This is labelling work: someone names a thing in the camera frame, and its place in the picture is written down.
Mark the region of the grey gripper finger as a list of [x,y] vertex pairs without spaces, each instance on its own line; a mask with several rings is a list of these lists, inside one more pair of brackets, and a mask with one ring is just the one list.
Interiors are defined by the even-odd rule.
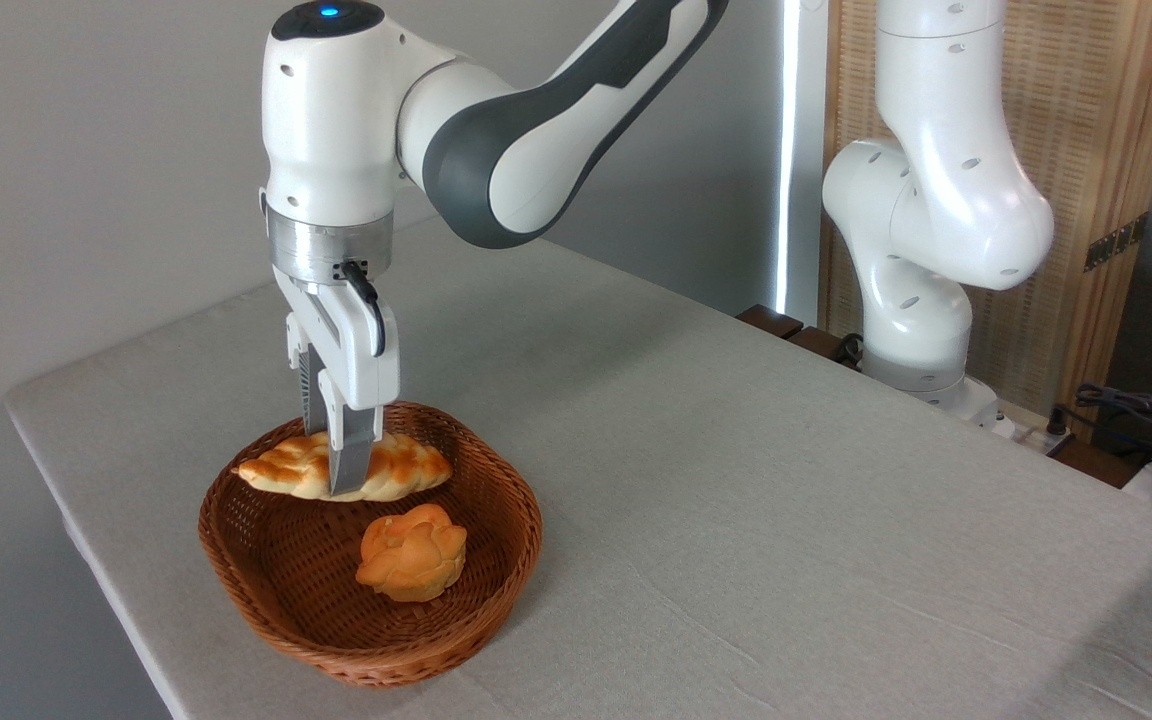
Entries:
[[372,446],[382,434],[382,407],[356,410],[348,406],[329,378],[320,370],[317,388],[326,418],[329,447],[329,497],[361,491],[367,479]]
[[308,340],[297,314],[289,313],[285,318],[285,334],[289,365],[300,373],[303,433],[314,435],[328,429],[326,406],[319,386],[319,373],[324,364],[314,344]]

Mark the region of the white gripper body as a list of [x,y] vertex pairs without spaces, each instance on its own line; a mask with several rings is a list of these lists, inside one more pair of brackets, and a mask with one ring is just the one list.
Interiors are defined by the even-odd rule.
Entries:
[[276,286],[348,406],[391,404],[399,393],[396,316],[349,282],[305,283],[274,270]]

